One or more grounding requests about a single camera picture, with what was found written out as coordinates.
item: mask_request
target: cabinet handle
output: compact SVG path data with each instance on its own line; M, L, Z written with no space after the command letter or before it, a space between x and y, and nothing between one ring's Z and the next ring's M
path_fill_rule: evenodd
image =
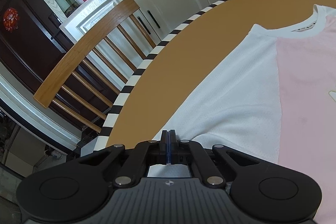
M158 24L158 22L156 21L156 19L153 17L152 13L150 12L150 10L147 10L147 13L149 13L149 15L151 16L151 18L153 19L153 21L155 22L156 26L160 29L160 25Z
M142 21L142 19L140 17L137 17L137 19L140 21L140 23L142 24L142 26L146 29L148 34L151 34L151 32L148 30L147 26L144 24L144 22Z

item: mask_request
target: chair backrest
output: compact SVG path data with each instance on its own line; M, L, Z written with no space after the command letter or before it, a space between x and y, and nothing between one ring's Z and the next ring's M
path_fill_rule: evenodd
M60 89L65 90L73 98L75 98L82 105L87 107L98 117L106 119L106 115L100 110L86 102L83 98L73 92L64 83L68 77L72 74L80 83L82 83L88 90L90 90L95 96L100 98L109 107L112 107L113 103L103 96L96 88L94 88L88 81L86 81L75 69L80 63L85 64L98 78L100 78L109 88L111 88L115 93L119 94L120 90L113 85L87 58L86 56L93 51L110 70L112 70L124 83L127 79L121 72L119 72L108 60L105 58L101 52L99 52L95 47L100 41L105 40L107 44L122 58L122 60L133 70L136 70L134 64L122 53L120 49L107 37L107 35L115 28L118 28L135 51L140 55L142 59L146 56L137 46L135 41L130 37L126 30L120 25L126 18L130 18L132 22L136 25L142 35L146 38L148 43L154 48L156 45L147 34L143 26L138 22L133 13L139 9L139 6L134 0L123 0L118 5L116 5L111 11L109 11L100 21L98 21L92 28L90 28L83 37L73 45L73 47L65 54L65 56L58 62L55 68L43 81L41 86L38 88L34 94L34 99L39 102L43 107L48 108L51 102L59 106L61 109L66 111L68 114L72 115L78 119L83 124L92 128L93 130L100 132L101 128L88 121L82 117L79 113L75 112L67 105L65 105L60 100L56 99L55 96Z

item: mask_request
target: red sticker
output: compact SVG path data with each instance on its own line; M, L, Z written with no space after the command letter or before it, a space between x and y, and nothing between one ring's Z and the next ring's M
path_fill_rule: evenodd
M9 32L12 32L13 30L18 28L17 23L19 20L19 13L14 8L8 8L3 15L3 25Z

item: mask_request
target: dark wood cabinet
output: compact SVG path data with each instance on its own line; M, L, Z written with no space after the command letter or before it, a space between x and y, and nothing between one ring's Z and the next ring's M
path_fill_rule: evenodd
M0 0L1 18L8 8L14 8L20 17L12 32L0 24L0 61L29 90L35 93L43 80L61 60L73 43L60 31L61 22L43 0ZM97 78L85 65L76 71L98 91L114 102L116 94ZM104 112L108 109L100 99L83 87L73 76L66 85L91 105ZM89 121L101 125L103 121L65 91L57 99ZM53 103L50 107L76 127L84 125Z

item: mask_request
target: striped table edge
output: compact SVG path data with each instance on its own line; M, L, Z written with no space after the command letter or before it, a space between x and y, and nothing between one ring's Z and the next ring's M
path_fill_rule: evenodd
M205 14L207 11L212 8L224 3L228 0L219 0L198 13L191 16L188 20L180 24L176 29L169 33L142 61L130 79L127 81L126 85L121 90L120 94L116 98L113 107L108 112L107 118L104 122L104 125L101 129L99 136L97 137L97 142L94 147L94 151L101 150L106 148L107 141L111 135L112 129L115 125L115 122L121 112L122 107L124 106L129 94L133 90L135 84L139 81L141 75L144 73L149 64L154 60L154 58L162 51L162 49L185 27L187 27L195 19L199 18L201 15Z

